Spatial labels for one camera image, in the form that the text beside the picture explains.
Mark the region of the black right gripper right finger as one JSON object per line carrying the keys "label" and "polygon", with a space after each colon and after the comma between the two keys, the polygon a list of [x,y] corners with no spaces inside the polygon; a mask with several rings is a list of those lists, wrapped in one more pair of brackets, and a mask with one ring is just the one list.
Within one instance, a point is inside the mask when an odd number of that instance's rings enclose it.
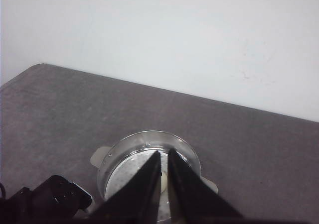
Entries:
{"label": "black right gripper right finger", "polygon": [[211,190],[181,158],[168,153],[168,199],[173,224],[244,224],[234,207]]}

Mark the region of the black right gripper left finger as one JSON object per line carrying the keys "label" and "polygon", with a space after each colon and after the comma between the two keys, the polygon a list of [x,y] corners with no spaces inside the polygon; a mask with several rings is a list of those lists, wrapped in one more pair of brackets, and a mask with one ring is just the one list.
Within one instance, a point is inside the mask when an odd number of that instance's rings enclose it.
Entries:
{"label": "black right gripper left finger", "polygon": [[154,152],[132,179],[90,218],[96,224],[155,224],[160,202],[160,153]]}

